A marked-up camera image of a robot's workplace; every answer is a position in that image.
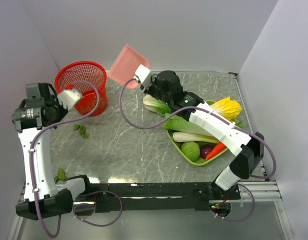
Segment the orange carrot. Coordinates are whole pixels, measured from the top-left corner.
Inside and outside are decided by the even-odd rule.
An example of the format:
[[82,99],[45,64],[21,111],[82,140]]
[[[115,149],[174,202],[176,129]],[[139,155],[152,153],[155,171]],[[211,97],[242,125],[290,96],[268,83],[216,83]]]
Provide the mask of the orange carrot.
[[225,150],[227,147],[222,142],[219,142],[214,148],[210,151],[210,153],[206,156],[206,161],[213,158],[217,154],[220,154],[223,150]]

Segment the pink dustpan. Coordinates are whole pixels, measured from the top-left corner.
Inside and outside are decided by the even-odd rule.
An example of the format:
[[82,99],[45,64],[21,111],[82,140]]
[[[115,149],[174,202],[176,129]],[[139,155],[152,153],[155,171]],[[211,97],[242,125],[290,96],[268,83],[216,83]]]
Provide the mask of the pink dustpan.
[[[147,59],[126,44],[110,68],[107,76],[124,85],[135,76],[135,71],[141,64],[149,68]],[[127,85],[127,88],[135,89],[137,86],[138,83],[133,81]]]

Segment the green tray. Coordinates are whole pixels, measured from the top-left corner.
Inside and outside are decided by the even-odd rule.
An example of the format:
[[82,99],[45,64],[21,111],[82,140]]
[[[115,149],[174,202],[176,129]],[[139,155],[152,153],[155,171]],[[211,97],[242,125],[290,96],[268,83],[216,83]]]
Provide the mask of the green tray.
[[[215,101],[208,100],[208,101],[206,101],[206,103],[208,103],[209,105],[211,105],[211,104],[214,104]],[[228,150],[228,148],[226,148],[225,150],[223,150],[222,152],[220,152],[219,154],[217,154],[217,155],[214,156],[213,158],[209,159],[208,161],[206,161],[206,160],[203,159],[203,158],[198,158],[197,161],[193,162],[193,161],[190,161],[190,160],[183,154],[183,152],[180,150],[180,148],[179,148],[179,147],[177,146],[177,144],[174,142],[174,140],[173,140],[173,138],[172,138],[172,135],[173,135],[173,132],[174,132],[174,131],[173,131],[173,130],[166,130],[166,132],[167,132],[167,135],[168,135],[170,141],[173,143],[173,145],[175,146],[175,148],[177,149],[177,151],[178,151],[188,162],[190,162],[191,164],[196,165],[196,166],[203,166],[203,165],[205,165],[205,164],[207,164],[207,163],[210,163],[212,160],[216,159],[217,157],[219,157],[221,154],[223,154],[225,151]]]

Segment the red basket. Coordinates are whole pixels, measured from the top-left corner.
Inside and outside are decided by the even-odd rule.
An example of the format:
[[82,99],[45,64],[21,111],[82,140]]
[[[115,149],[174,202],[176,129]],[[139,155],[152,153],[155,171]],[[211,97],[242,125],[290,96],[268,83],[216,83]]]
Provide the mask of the red basket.
[[[55,88],[58,93],[67,89],[68,84],[76,81],[87,81],[97,87],[100,102],[96,111],[91,115],[97,116],[101,114],[107,107],[106,98],[106,71],[105,69],[92,61],[78,61],[64,67],[55,78]],[[83,98],[75,105],[76,110],[86,115],[93,110],[97,103],[97,96],[93,88],[87,84],[77,84],[75,88],[79,90]]]

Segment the marble table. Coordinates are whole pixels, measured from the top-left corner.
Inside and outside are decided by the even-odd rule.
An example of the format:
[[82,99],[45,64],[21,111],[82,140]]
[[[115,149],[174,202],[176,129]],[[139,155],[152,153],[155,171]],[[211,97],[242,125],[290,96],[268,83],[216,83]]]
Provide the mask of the marble table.
[[[177,75],[184,90],[194,92],[205,100],[218,101],[230,96],[242,103],[233,74],[179,72]],[[92,183],[212,182],[234,159],[227,151],[201,167],[188,163],[174,148],[164,129],[140,130],[125,122],[117,106],[120,89],[121,86],[108,79],[107,109],[99,116],[80,122],[90,134],[88,139],[73,131],[73,123],[52,130],[53,174],[56,175],[58,168],[62,167],[69,177],[86,174]],[[143,107],[143,97],[140,90],[126,90],[123,109],[134,123],[148,126],[162,117]],[[76,110],[72,110],[65,120],[79,116]],[[250,129],[245,109],[238,120],[243,121],[244,128]],[[262,174],[260,165],[254,174]]]

